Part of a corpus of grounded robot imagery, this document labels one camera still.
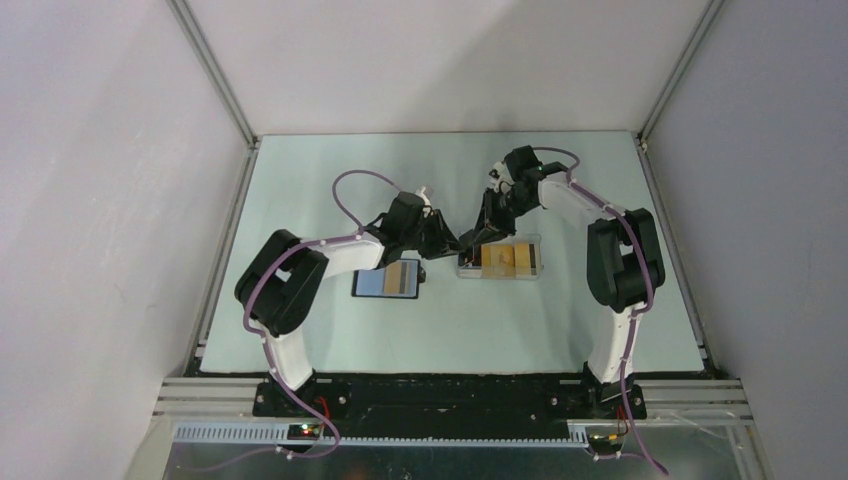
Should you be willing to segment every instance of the aluminum frame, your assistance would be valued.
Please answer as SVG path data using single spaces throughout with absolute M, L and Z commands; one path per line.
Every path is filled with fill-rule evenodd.
M 154 407 L 154 421 L 167 419 L 176 436 L 175 442 L 233 443 L 226 435 L 180 435 L 179 429 L 222 428 L 237 432 L 253 429 L 283 430 L 288 424 L 311 421 L 308 418 L 256 418 L 252 415 L 256 387 L 261 378 L 187 378 L 170 377 L 162 384 Z M 577 383 L 561 380 L 561 383 Z M 644 428 L 724 427 L 729 448 L 734 454 L 740 477 L 745 480 L 772 478 L 747 397 L 738 380 L 637 380 L 642 387 L 648 418 L 637 420 Z M 574 419 L 569 427 L 575 432 L 571 441 L 438 441 L 442 447 L 509 446 L 516 448 L 574 448 L 581 446 L 584 435 L 593 430 L 615 427 L 615 420 Z M 276 438 L 238 439 L 235 443 L 274 443 Z M 358 446 L 433 446 L 429 441 L 401 438 L 342 438 L 343 445 Z
M 692 59 L 695 58 L 695 54 L 701 48 L 704 39 L 710 31 L 712 31 L 712 27 L 719 14 L 722 12 L 722 7 L 724 7 L 725 3 L 727 3 L 726 0 L 710 0 L 707 3 L 707 6 L 704 7 L 704 11 L 701 13 L 698 23 L 695 24 L 695 29 L 692 30 L 692 33 L 689 35 L 689 39 L 686 41 L 686 46 L 680 53 L 680 57 L 678 57 L 677 62 L 675 62 L 674 67 L 671 70 L 671 74 L 665 81 L 657 99 L 654 101 L 651 111 L 645 119 L 645 123 L 642 124 L 642 128 L 639 130 L 640 138 L 647 139 L 651 136 L 651 133 L 653 133 L 654 127 L 657 126 L 663 110 L 665 110 L 665 106 L 674 95 L 678 85 L 680 85 L 680 81 L 683 79 L 683 76 L 692 64 Z

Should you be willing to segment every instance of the purple cable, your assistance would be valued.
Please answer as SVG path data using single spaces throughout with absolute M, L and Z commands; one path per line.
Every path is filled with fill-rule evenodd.
M 560 151 L 560 149 L 554 149 L 551 147 L 537 147 L 534 148 L 534 150 L 549 150 L 564 153 L 565 155 L 568 155 L 570 157 L 576 157 L 576 155 L 571 152 L 565 153 L 567 152 L 566 150 Z M 588 188 L 580 185 L 577 182 L 572 181 L 570 176 L 568 176 L 568 174 L 571 173 L 574 168 L 577 167 L 577 165 L 579 164 L 580 160 L 578 159 L 577 163 L 572 166 L 566 173 L 566 178 L 568 179 L 568 186 L 573 188 L 574 191 L 583 196 L 583 198 L 598 206 L 598 208 L 600 208 L 601 210 L 614 216 L 616 220 L 621 223 L 621 225 L 624 227 L 624 231 L 627 232 L 627 237 L 630 239 L 630 244 L 633 246 L 633 252 L 636 253 L 636 259 L 639 262 L 639 269 L 642 271 L 642 279 L 645 282 L 647 299 L 645 302 L 645 306 L 643 308 L 633 310 L 633 313 L 630 316 L 630 328 L 627 333 L 627 342 L 624 346 L 624 355 L 621 358 L 621 365 L 618 368 L 620 373 L 619 383 L 621 385 L 621 396 L 624 399 L 624 410 L 625 413 L 627 413 L 627 420 L 630 422 L 630 430 L 636 437 L 636 442 L 639 444 L 639 448 L 642 449 L 642 456 L 640 458 L 644 458 L 645 460 L 650 462 L 651 465 L 658 472 L 662 473 L 663 475 L 668 475 L 668 469 L 651 456 L 651 454 L 648 452 L 648 449 L 645 447 L 645 442 L 642 440 L 642 436 L 639 434 L 639 430 L 636 427 L 636 422 L 633 419 L 633 411 L 630 408 L 630 400 L 627 397 L 627 382 L 625 376 L 625 371 L 627 370 L 627 362 L 630 361 L 630 354 L 633 351 L 633 342 L 636 339 L 637 317 L 641 314 L 647 313 L 654 306 L 654 289 L 651 283 L 651 274 L 648 271 L 648 262 L 645 261 L 645 255 L 642 253 L 642 245 L 639 243 L 639 239 L 636 238 L 636 233 L 633 232 L 633 228 L 630 227 L 630 223 L 627 222 L 627 219 L 624 218 L 624 215 L 622 215 L 618 212 L 618 210 L 613 208 L 609 202 L 596 195 Z
M 566 182 L 571 183 L 572 172 L 574 172 L 575 168 L 580 166 L 580 157 L 578 157 L 577 154 L 569 152 L 568 150 L 565 150 L 565 149 L 562 149 L 562 148 L 555 148 L 555 147 L 533 147 L 533 150 L 536 150 L 536 151 L 541 150 L 541 151 L 545 151 L 545 152 L 556 152 L 556 153 L 561 153 L 563 155 L 566 155 L 566 156 L 573 158 L 574 159 L 574 165 L 572 165 L 571 167 L 568 168 L 568 170 L 565 171 L 565 180 L 566 180 Z
M 317 246 L 317 245 L 321 245 L 322 243 L 323 244 L 333 244 L 333 243 L 341 243 L 341 242 L 356 240 L 357 236 L 358 236 L 357 234 L 354 234 L 354 235 L 345 235 L 343 237 L 332 237 L 332 238 L 327 238 L 327 239 L 324 239 L 324 240 L 310 240 L 308 242 L 298 243 L 297 245 L 293 246 L 292 248 L 286 250 L 285 252 L 283 252 L 282 255 L 280 255 L 279 258 L 274 260 L 274 263 L 272 263 L 271 266 L 268 267 L 268 270 L 266 270 L 265 273 L 263 273 L 262 276 L 259 277 L 259 281 L 256 283 L 256 286 L 253 287 L 253 291 L 250 292 L 250 296 L 248 297 L 247 302 L 244 304 L 244 317 L 242 317 L 242 325 L 244 325 L 244 329 L 247 330 L 248 332 L 255 333 L 255 334 L 259 335 L 260 337 L 262 337 L 262 349 L 265 352 L 265 358 L 268 360 L 268 365 L 271 367 L 271 375 L 274 377 L 274 380 L 276 380 L 277 383 L 280 384 L 280 386 L 283 388 L 283 391 L 286 392 L 286 395 L 288 395 L 289 398 L 291 398 L 294 403 L 298 404 L 300 406 L 300 408 L 306 410 L 307 412 L 309 412 L 310 415 L 312 415 L 315 418 L 317 418 L 318 420 L 320 420 L 321 423 L 323 423 L 324 425 L 329 427 L 329 429 L 333 432 L 334 442 L 333 442 L 333 445 L 328 450 L 325 450 L 323 452 L 318 452 L 318 453 L 297 453 L 297 452 L 292 452 L 291 450 L 283 449 L 283 451 L 286 452 L 286 455 L 289 455 L 289 456 L 292 456 L 292 457 L 319 458 L 319 457 L 323 457 L 325 455 L 329 455 L 330 453 L 333 453 L 336 450 L 336 448 L 339 447 L 339 443 L 341 442 L 341 434 L 339 433 L 339 429 L 336 427 L 336 425 L 333 422 L 330 421 L 329 418 L 325 417 L 323 414 L 319 413 L 317 410 L 310 407 L 306 402 L 304 402 L 303 400 L 298 398 L 297 394 L 295 394 L 294 391 L 292 391 L 291 387 L 286 385 L 286 382 L 283 380 L 283 377 L 280 374 L 280 369 L 277 368 L 277 366 L 274 363 L 274 356 L 271 353 L 271 347 L 269 346 L 267 340 L 265 339 L 264 332 L 262 330 L 258 329 L 258 328 L 253 328 L 250 325 L 250 312 L 253 311 L 253 305 L 256 303 L 256 298 L 259 297 L 259 292 L 262 291 L 262 288 L 265 287 L 265 284 L 268 283 L 268 280 L 271 278 L 271 276 L 274 275 L 274 272 L 276 272 L 277 269 L 280 268 L 280 265 L 282 265 L 283 262 L 288 260 L 289 257 L 291 257 L 292 255 L 294 255 L 295 253 L 297 253 L 298 251 L 300 251 L 304 248 L 314 247 L 314 246 Z
M 342 173 L 341 175 L 339 175 L 338 177 L 336 177 L 336 179 L 333 181 L 333 200 L 336 201 L 336 205 L 338 205 L 339 208 L 342 209 L 342 212 L 344 212 L 344 214 L 347 215 L 348 218 L 353 220 L 353 223 L 356 224 L 356 228 L 361 230 L 362 227 L 363 227 L 362 222 L 360 222 L 359 219 L 356 218 L 356 216 L 350 212 L 350 210 L 348 210 L 347 208 L 345 208 L 344 205 L 342 205 L 342 201 L 339 200 L 339 194 L 336 191 L 336 187 L 338 187 L 339 181 L 341 179 L 343 179 L 344 177 L 346 177 L 348 175 L 353 175 L 353 174 L 357 174 L 357 173 L 362 174 L 362 175 L 371 175 L 372 177 L 377 177 L 380 180 L 382 180 L 382 181 L 388 183 L 389 185 L 395 187 L 395 189 L 399 192 L 401 191 L 401 189 L 395 182 L 391 181 L 388 177 L 385 177 L 382 174 L 379 174 L 377 172 L 372 172 L 371 170 L 348 170 L 348 171 Z

